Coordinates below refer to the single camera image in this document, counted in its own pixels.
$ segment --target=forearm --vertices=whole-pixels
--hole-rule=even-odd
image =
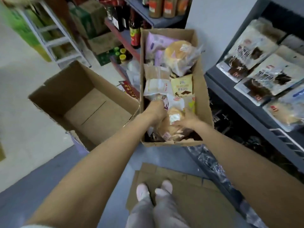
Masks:
[[[266,225],[273,227],[272,221],[280,219],[281,227],[303,227],[303,220],[298,219],[298,210],[304,206],[303,184],[204,122],[198,122],[195,131],[223,166],[234,187],[241,191]]]
[[[28,224],[96,227],[151,118],[138,115],[79,162],[45,199]]]

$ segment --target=gray pants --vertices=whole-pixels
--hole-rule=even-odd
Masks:
[[[150,196],[139,201],[130,216],[126,228],[190,228],[181,217],[171,194],[156,195],[154,207]]]

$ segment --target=right arm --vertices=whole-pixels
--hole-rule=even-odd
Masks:
[[[268,227],[304,227],[304,185],[296,178],[188,110],[185,119],[175,124],[199,134],[234,187]]]

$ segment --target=left hand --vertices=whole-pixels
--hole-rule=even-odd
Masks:
[[[156,125],[161,122],[167,114],[163,100],[151,101],[147,109],[142,114],[145,115],[147,119],[152,120],[151,125]]]

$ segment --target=ladder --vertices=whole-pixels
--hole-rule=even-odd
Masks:
[[[51,60],[53,62],[56,62],[56,64],[59,65],[59,67],[61,68],[61,66],[60,66],[61,63],[76,60],[77,58],[81,57],[82,60],[85,62],[85,65],[88,67],[91,67],[91,64],[85,58],[84,54],[79,49],[77,43],[71,38],[70,34],[66,30],[66,28],[62,25],[62,23],[57,18],[57,16],[54,14],[52,9],[45,3],[44,0],[36,0],[35,3],[41,4],[41,6],[44,8],[44,10],[48,13],[48,15],[51,17],[51,19],[55,23],[54,25],[49,25],[49,26],[38,29],[37,26],[34,24],[34,22],[31,20],[30,16],[28,15],[27,11],[25,10],[24,6],[18,6],[17,11],[27,22],[27,24],[30,27],[30,29],[32,30],[33,34],[36,36],[36,38],[38,39],[38,41],[40,42],[40,44],[42,45],[42,47],[44,48],[44,50],[46,51],[48,56],[51,58]],[[64,36],[61,38],[51,40],[51,41],[45,41],[45,39],[42,36],[42,33],[50,31],[50,30],[55,30],[55,29],[59,29]],[[52,47],[63,45],[66,43],[70,43],[74,47],[75,52],[67,57],[63,57],[58,60],[57,57],[55,56],[55,54],[53,53]]]

